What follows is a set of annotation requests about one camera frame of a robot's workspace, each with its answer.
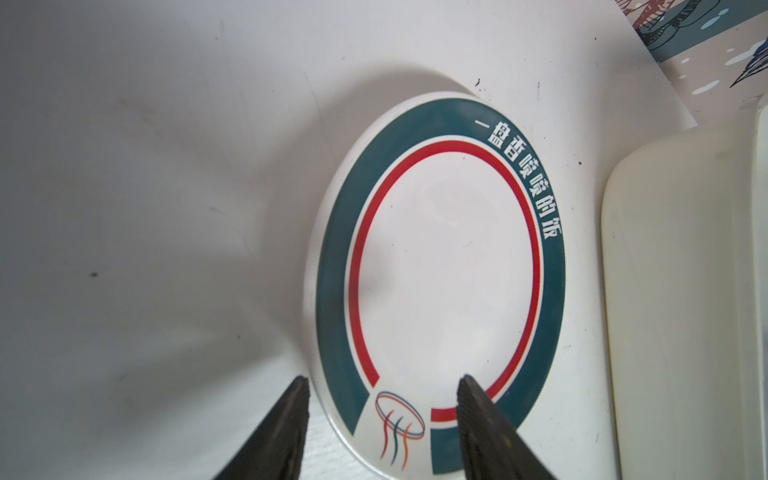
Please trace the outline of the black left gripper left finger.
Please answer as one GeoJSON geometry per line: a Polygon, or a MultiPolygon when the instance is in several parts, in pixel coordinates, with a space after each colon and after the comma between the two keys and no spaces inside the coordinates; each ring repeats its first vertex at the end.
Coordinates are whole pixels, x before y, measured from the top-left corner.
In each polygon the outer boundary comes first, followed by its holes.
{"type": "Polygon", "coordinates": [[[298,479],[310,417],[309,401],[309,379],[295,377],[215,479],[298,479]]]}

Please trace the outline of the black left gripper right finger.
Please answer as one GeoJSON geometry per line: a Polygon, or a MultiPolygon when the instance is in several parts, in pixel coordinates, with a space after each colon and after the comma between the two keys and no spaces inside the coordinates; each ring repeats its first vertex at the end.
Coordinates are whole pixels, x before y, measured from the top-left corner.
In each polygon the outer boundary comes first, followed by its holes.
{"type": "Polygon", "coordinates": [[[467,479],[554,479],[470,375],[459,381],[457,423],[467,479]]]}

